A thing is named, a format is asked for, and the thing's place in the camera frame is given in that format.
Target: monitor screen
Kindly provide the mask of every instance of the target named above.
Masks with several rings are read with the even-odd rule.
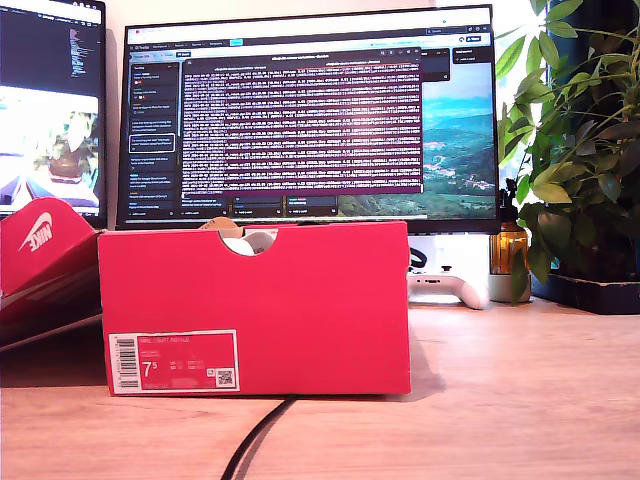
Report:
[[[0,218],[58,197],[106,227],[104,4],[0,0]]]
[[[491,7],[125,31],[118,228],[496,231]]]

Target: nike shoe box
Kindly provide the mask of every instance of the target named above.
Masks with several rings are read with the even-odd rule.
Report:
[[[0,222],[0,348],[101,313],[100,233],[57,198]]]
[[[405,223],[282,226],[254,255],[223,236],[100,236],[112,394],[410,392]]]

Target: bottle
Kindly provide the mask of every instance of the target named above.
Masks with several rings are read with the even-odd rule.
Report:
[[[511,302],[511,273],[516,252],[522,250],[527,259],[529,235],[516,223],[518,209],[513,205],[516,184],[507,182],[507,190],[500,190],[500,233],[489,238],[489,298],[497,302]],[[531,296],[531,279],[518,302],[526,302]]]

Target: black cable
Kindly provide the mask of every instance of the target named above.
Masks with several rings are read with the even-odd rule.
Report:
[[[264,427],[266,427],[278,415],[284,413],[285,410],[289,408],[291,404],[295,401],[296,401],[295,395],[288,396],[280,405],[278,405],[276,408],[271,410],[271,412],[269,412],[266,417],[260,420],[260,423],[258,423],[255,427],[253,427],[253,430],[249,432],[249,434],[245,437],[245,439],[242,441],[240,446],[236,449],[235,453],[231,457],[231,460],[229,460],[229,463],[227,464],[227,468],[222,474],[222,477],[220,477],[220,480],[231,480],[233,478],[233,474],[238,468],[238,465],[240,464],[240,460],[242,460],[242,457],[244,457],[244,454],[247,452],[247,450],[249,449],[253,441],[256,439],[258,434],[264,429]]]

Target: desk surface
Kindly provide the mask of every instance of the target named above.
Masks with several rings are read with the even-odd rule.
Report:
[[[237,478],[640,478],[640,316],[410,310],[414,393],[296,402]],[[281,399],[113,398],[99,326],[2,362],[2,479],[220,478]]]

